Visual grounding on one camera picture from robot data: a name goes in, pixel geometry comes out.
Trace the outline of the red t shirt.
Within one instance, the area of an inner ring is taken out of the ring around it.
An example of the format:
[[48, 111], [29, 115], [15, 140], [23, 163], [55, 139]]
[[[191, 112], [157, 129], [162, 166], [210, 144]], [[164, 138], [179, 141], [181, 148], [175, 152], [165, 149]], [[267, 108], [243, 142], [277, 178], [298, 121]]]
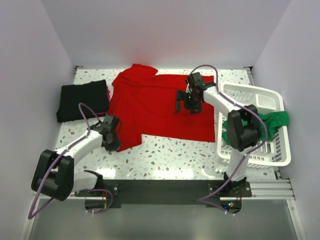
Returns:
[[213, 106], [203, 103], [202, 112], [176, 112], [176, 92], [186, 90], [187, 76], [158, 74], [146, 65], [133, 64], [112, 82], [108, 113], [120, 118], [119, 152], [142, 143], [143, 135], [215, 142]]

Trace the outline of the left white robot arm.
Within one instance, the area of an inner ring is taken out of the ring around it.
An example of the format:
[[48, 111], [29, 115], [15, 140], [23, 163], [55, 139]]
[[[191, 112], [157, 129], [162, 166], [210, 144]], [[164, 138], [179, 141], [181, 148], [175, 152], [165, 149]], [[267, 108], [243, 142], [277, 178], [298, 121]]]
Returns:
[[31, 189], [58, 201], [74, 192], [87, 191], [99, 196], [104, 190], [103, 177], [92, 170], [75, 172], [76, 165], [97, 148], [113, 152], [120, 148], [117, 130], [122, 121], [106, 114], [104, 119], [90, 126], [79, 138], [57, 150], [44, 150], [39, 157], [31, 182]]

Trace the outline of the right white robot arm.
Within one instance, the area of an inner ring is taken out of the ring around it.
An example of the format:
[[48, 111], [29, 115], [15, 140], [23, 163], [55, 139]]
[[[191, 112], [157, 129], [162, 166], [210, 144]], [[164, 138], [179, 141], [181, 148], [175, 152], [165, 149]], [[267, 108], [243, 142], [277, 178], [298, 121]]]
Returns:
[[199, 72], [187, 76], [186, 89], [176, 92], [175, 112], [183, 108], [191, 114], [200, 113], [202, 104], [207, 103], [227, 117], [227, 140], [231, 146], [229, 165], [225, 172], [226, 181], [223, 183], [223, 192], [230, 197], [240, 190], [239, 181], [246, 178], [246, 169], [249, 156], [261, 147], [268, 138], [267, 130], [262, 138], [262, 128], [266, 128], [259, 117], [255, 105], [243, 105], [227, 96], [219, 89], [217, 81], [205, 82]]

